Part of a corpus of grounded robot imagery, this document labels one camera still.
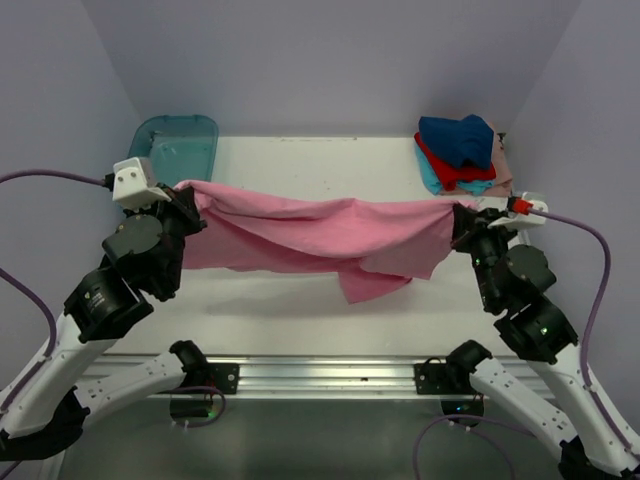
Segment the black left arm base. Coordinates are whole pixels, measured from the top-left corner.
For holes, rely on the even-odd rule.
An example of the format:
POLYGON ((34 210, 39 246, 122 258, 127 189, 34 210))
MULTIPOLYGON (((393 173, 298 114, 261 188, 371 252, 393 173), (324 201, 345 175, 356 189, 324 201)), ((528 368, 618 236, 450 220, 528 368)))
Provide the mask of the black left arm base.
POLYGON ((208 363, 206 367, 188 373, 178 389, 208 392, 209 388, 215 388, 225 395, 234 395, 238 390, 239 379, 240 366, 237 363, 208 363))

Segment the pink t-shirt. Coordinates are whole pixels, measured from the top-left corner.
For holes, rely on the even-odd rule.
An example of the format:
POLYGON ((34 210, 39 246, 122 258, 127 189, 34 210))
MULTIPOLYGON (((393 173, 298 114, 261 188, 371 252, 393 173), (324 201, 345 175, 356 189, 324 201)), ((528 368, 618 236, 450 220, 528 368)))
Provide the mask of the pink t-shirt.
POLYGON ((287 199, 187 180, 206 227, 188 237, 186 269, 335 273, 350 304, 428 280, 451 252, 458 201, 287 199))

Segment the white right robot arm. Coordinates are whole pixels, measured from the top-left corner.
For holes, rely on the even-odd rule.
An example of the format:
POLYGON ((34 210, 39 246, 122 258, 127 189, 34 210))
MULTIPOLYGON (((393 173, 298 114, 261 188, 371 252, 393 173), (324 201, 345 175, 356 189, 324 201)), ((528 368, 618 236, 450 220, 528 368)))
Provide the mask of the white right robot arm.
POLYGON ((445 379, 457 392, 489 396, 558 461, 565 479, 634 479, 639 436, 601 388, 586 359, 587 337, 546 296, 556 277, 538 248, 510 240, 548 213, 522 199, 504 210, 456 204, 451 247, 470 256, 483 309, 497 316, 501 340, 525 361, 556 400, 544 398, 510 376, 478 342, 469 340, 446 358, 445 379))

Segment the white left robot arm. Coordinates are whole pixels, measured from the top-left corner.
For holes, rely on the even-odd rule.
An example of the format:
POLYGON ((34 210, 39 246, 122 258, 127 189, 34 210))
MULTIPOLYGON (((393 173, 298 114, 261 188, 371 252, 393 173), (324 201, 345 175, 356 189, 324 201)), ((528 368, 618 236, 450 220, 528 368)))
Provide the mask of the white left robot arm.
POLYGON ((180 287, 186 239, 206 222, 193 188, 162 187, 159 200, 127 211, 102 243, 98 268, 64 302, 47 341, 1 393, 2 461, 42 460, 75 443, 85 428, 149 395, 211 382, 204 354, 190 340, 177 341, 152 360, 104 380, 83 383, 85 370, 180 287))

